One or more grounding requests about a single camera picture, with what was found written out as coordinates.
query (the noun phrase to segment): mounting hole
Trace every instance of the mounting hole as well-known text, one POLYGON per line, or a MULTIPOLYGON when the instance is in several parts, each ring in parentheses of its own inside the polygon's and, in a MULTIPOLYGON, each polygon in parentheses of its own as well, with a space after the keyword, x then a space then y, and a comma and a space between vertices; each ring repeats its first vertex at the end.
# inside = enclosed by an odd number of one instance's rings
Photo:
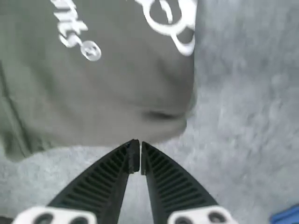
POLYGON ((73 219, 70 224, 88 224, 88 220, 84 217, 78 217, 73 219))
POLYGON ((50 224, 53 220, 53 215, 50 213, 45 213, 37 217, 34 224, 50 224))
POLYGON ((212 223, 224 223, 226 218, 219 212, 212 212, 209 214, 209 219, 212 223))
POLYGON ((179 217, 176 219, 175 224, 193 224, 193 222, 187 217, 179 217))

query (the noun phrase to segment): blue object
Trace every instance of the blue object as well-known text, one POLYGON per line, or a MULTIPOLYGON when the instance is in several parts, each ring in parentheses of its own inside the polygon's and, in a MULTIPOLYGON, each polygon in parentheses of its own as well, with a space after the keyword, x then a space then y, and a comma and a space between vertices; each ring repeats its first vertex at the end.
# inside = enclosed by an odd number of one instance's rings
POLYGON ((273 215, 270 222, 272 224, 299 224, 299 205, 273 215))

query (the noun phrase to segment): gray carpet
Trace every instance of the gray carpet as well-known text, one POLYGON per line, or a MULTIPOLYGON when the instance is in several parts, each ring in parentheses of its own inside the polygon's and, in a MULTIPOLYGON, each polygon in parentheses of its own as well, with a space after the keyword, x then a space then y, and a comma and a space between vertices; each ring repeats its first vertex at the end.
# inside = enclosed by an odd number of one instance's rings
MULTIPOLYGON (((158 147, 241 224, 299 202, 299 1, 200 0, 198 103, 184 135, 158 147)), ((0 213, 46 204, 110 148, 0 156, 0 213)), ((128 183, 120 224, 151 224, 144 177, 128 183)))

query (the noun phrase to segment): gray t-shirt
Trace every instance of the gray t-shirt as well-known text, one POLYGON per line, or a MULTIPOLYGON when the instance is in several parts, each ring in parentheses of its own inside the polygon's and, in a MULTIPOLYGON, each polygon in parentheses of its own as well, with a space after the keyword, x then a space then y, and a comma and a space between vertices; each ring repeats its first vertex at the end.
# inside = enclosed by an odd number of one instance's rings
POLYGON ((182 133, 196 8, 193 0, 0 1, 7 157, 182 133))

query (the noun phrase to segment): white logo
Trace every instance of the white logo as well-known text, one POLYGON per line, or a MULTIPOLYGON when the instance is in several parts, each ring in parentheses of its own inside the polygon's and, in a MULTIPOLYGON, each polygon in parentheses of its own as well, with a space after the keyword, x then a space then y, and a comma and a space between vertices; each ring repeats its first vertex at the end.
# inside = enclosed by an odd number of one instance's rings
MULTIPOLYGON (((159 0, 161 8, 165 11, 168 23, 172 23, 172 11, 166 0, 159 0)), ((193 31, 195 30, 195 19, 196 19, 196 9, 197 2, 196 0, 178 0, 178 5, 181 10, 181 19, 171 25, 164 25, 155 22, 150 16, 150 9, 155 2, 155 0, 135 0, 135 2, 142 5, 143 14, 149 26, 156 32, 170 36, 176 45, 177 49, 182 55, 190 56, 195 47, 195 37, 193 35, 192 40, 184 44, 178 40, 178 35, 183 32, 185 28, 190 28, 193 31)))
POLYGON ((93 41, 82 42, 78 35, 81 31, 87 31, 88 27, 83 21, 78 20, 76 5, 72 0, 50 0, 57 9, 61 12, 56 12, 54 15, 58 18, 59 23, 57 28, 60 32, 59 40, 67 48, 73 48, 77 44, 80 45, 81 53, 89 61, 97 61, 101 58, 102 52, 98 45, 93 41))

